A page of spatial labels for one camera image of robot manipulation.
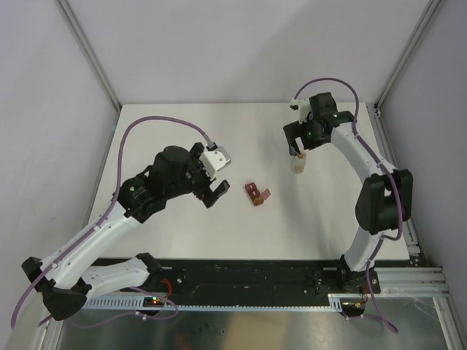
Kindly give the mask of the clear pill bottle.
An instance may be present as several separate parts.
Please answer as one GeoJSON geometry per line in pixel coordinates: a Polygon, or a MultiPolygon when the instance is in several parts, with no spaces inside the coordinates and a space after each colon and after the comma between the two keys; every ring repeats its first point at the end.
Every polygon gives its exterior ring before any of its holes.
{"type": "Polygon", "coordinates": [[[306,159],[297,160],[297,159],[294,159],[293,157],[291,157],[290,167],[291,167],[291,171],[294,174],[302,174],[304,172],[305,167],[306,167],[306,159]]]}

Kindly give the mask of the red weekly pill organizer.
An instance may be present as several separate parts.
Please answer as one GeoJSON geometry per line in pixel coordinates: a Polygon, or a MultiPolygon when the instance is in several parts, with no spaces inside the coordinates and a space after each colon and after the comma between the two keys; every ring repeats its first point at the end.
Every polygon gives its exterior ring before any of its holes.
{"type": "Polygon", "coordinates": [[[269,189],[260,191],[254,182],[246,183],[244,190],[254,207],[263,205],[271,196],[271,191],[269,189]]]}

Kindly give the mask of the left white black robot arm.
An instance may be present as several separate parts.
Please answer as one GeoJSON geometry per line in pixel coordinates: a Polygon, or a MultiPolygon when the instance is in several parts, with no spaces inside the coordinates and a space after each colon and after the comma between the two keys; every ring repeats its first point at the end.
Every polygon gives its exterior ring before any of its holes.
{"type": "Polygon", "coordinates": [[[149,253],[114,265],[95,266],[94,262],[126,233],[163,211],[173,198],[194,194],[207,208],[214,206],[230,185],[226,180],[215,190],[211,185],[230,164],[222,147],[206,148],[200,142],[189,150],[168,146],[153,164],[124,181],[109,208],[71,241],[44,259],[28,258],[22,269],[42,295],[50,316],[56,321],[68,319],[89,300],[120,289],[156,291],[162,267],[149,253]]]}

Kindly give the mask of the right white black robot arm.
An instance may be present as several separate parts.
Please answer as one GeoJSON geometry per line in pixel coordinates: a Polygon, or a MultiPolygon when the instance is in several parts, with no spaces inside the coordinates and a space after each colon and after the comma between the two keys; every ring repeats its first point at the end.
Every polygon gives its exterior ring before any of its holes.
{"type": "Polygon", "coordinates": [[[375,257],[385,241],[397,241],[412,215],[413,176],[374,151],[357,128],[357,115],[340,112],[330,93],[294,98],[298,120],[283,127],[289,154],[332,144],[352,166],[362,187],[355,204],[358,231],[339,261],[337,283],[354,292],[369,281],[375,257]]]}

